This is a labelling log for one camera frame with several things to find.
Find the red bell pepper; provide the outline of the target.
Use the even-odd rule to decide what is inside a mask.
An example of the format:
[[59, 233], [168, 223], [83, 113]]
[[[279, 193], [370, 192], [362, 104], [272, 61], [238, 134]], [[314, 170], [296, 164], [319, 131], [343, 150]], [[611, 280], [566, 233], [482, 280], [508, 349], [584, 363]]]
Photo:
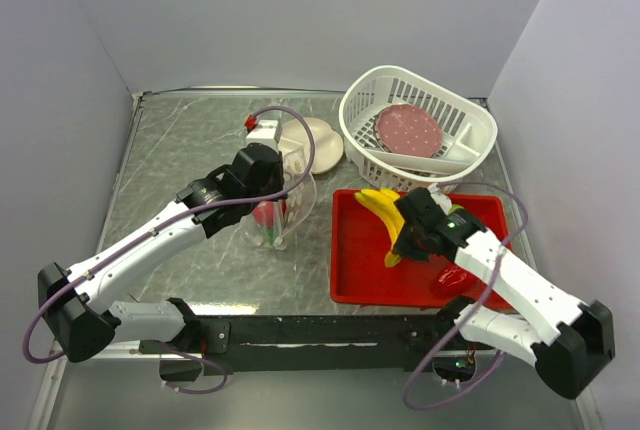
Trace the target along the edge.
[[434, 280], [432, 290], [439, 296], [461, 295], [474, 286], [474, 277], [457, 265], [443, 269]]

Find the pink dragon fruit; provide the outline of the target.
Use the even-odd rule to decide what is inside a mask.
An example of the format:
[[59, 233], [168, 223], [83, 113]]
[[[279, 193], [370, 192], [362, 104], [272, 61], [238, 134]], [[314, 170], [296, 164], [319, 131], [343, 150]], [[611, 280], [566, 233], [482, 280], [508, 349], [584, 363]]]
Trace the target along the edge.
[[263, 201], [252, 212], [258, 227], [264, 231], [269, 246], [276, 246], [285, 226], [287, 204], [285, 200]]

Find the yellow banana bunch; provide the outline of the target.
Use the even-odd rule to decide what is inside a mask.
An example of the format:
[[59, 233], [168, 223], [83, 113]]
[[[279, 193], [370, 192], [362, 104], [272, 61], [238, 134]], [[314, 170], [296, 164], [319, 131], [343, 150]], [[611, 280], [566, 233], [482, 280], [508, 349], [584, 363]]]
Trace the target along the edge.
[[405, 223], [395, 206], [400, 195], [388, 188], [361, 189], [354, 194], [354, 198], [361, 206], [373, 213], [386, 228], [390, 248], [384, 257], [384, 265], [387, 268], [398, 265], [402, 257], [394, 250], [394, 247]]

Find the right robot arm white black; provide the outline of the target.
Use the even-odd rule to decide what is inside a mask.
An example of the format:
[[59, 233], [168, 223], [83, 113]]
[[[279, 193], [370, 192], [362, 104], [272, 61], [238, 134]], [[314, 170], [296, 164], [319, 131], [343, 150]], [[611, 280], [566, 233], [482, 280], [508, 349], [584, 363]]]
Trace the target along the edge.
[[514, 255], [464, 208], [417, 188], [394, 203], [404, 219], [395, 249], [424, 261], [441, 256], [485, 283], [480, 297], [457, 297], [438, 314], [430, 350], [488, 345], [535, 368], [566, 399], [577, 398], [615, 356], [611, 310], [563, 291]]

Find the clear dotted zip top bag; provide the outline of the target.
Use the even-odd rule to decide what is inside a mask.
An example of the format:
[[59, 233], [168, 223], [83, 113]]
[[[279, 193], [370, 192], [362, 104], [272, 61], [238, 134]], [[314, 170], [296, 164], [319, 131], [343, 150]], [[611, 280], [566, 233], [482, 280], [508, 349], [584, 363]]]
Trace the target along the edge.
[[294, 232], [311, 214], [317, 198], [317, 187], [311, 173], [303, 171], [308, 162], [309, 149], [304, 145], [280, 145], [283, 155], [284, 183], [289, 187], [301, 179], [301, 183], [286, 197], [274, 202], [261, 202], [241, 220], [240, 229], [244, 242], [263, 249], [284, 250]]

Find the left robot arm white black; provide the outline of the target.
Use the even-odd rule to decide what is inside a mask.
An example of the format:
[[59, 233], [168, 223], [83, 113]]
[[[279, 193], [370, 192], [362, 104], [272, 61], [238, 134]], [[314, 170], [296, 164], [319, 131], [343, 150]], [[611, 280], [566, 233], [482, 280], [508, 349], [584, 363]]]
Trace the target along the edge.
[[233, 161], [190, 182], [153, 219], [98, 255], [64, 268], [50, 263], [37, 275], [43, 319], [73, 363], [111, 343], [160, 340], [178, 352], [197, 343], [193, 312], [180, 299], [126, 304], [119, 296], [164, 261], [249, 215], [259, 198], [284, 188], [282, 154], [251, 143]]

